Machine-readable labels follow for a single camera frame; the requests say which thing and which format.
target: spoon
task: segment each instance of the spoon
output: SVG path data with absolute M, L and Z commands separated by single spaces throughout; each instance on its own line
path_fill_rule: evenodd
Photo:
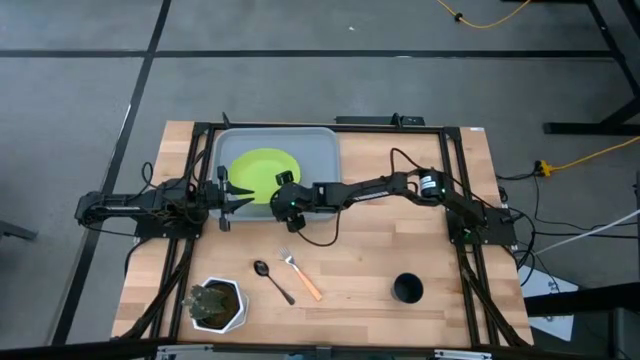
M 269 276 L 269 266 L 267 266 L 267 263 L 264 261 L 260 261 L 257 260 L 256 262 L 253 263 L 253 268 L 256 270 L 256 273 L 260 276 L 266 276 L 269 278 L 269 280 L 271 280 L 271 282 L 273 283 L 273 285 L 275 285 L 278 290 L 280 290 L 280 292 L 282 293 L 282 296 L 284 296 L 285 299 L 287 299 L 287 302 L 289 303 L 289 305 L 293 305 L 296 303 L 295 299 L 291 297 L 291 295 L 287 294 L 286 291 L 284 291 L 280 285 L 276 284 L 275 281 L 273 281 L 273 279 L 271 278 L 271 276 Z

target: wooden tabletop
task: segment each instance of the wooden tabletop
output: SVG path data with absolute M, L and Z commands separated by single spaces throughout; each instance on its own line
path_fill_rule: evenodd
M 154 183 L 181 177 L 193 122 L 167 123 L 155 165 Z M 461 129 L 471 188 L 499 204 L 489 146 L 481 128 Z M 425 134 L 337 133 L 343 182 L 389 172 L 389 150 L 398 147 L 418 164 L 441 169 L 438 138 Z M 453 168 L 455 150 L 449 146 Z M 396 168 L 411 165 L 396 158 Z M 466 325 L 460 273 L 447 236 L 443 207 L 417 207 L 399 197 L 353 205 L 343 212 L 335 245 L 319 248 L 290 234 L 282 223 L 232 224 L 218 230 L 209 219 L 196 241 L 188 287 L 209 276 L 236 280 L 250 298 L 246 324 L 229 334 L 195 330 L 182 312 L 178 340 L 202 343 L 330 344 L 392 347 L 466 347 Z M 333 238 L 335 220 L 308 223 L 303 233 L 316 242 Z M 127 331 L 158 291 L 167 240 L 154 239 L 131 257 L 113 335 Z M 280 261 L 277 249 L 291 250 L 300 268 L 322 292 L 313 299 L 295 272 Z M 498 246 L 483 247 L 494 302 L 519 335 L 532 343 L 515 264 Z M 295 299 L 290 306 L 273 284 L 257 276 L 253 262 L 264 260 L 272 277 Z M 394 278 L 412 272 L 424 284 L 423 298 L 408 305 L 391 298 Z M 173 299 L 167 302 L 161 335 L 168 333 Z M 478 323 L 487 341 L 482 306 L 476 299 Z

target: succulent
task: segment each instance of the succulent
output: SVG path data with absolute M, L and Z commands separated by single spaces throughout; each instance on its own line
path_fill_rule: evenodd
M 222 300 L 226 296 L 220 290 L 195 285 L 191 288 L 191 294 L 182 301 L 182 305 L 189 306 L 189 314 L 192 319 L 202 320 L 225 312 Z

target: plastic tray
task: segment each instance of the plastic tray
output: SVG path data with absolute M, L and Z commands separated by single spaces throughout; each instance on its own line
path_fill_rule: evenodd
M 340 148 L 336 134 L 327 128 L 253 128 L 225 130 L 213 144 L 213 166 L 231 169 L 233 160 L 247 151 L 259 148 L 284 150 L 300 165 L 300 184 L 310 187 L 314 182 L 342 181 Z M 220 211 L 211 210 L 211 216 L 220 217 Z M 327 220 L 333 214 L 305 213 L 306 220 Z M 230 221 L 275 221 L 269 204 L 249 203 L 229 215 Z

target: orange-handled fork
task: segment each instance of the orange-handled fork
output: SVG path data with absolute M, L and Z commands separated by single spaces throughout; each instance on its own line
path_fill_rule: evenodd
M 309 289 L 311 295 L 313 295 L 316 301 L 320 301 L 322 299 L 322 294 L 320 294 L 320 291 L 318 291 L 318 289 L 316 289 L 316 287 L 311 283 L 311 280 L 309 280 L 309 278 L 305 274 L 303 274 L 302 271 L 300 271 L 300 268 L 298 268 L 298 266 L 296 265 L 296 261 L 293 259 L 293 255 L 291 255 L 289 250 L 287 248 L 280 248 L 279 251 L 280 255 L 284 259 L 284 262 L 291 265 L 291 267 L 293 267 L 293 269 L 298 273 L 300 280 L 302 280 L 304 286 Z

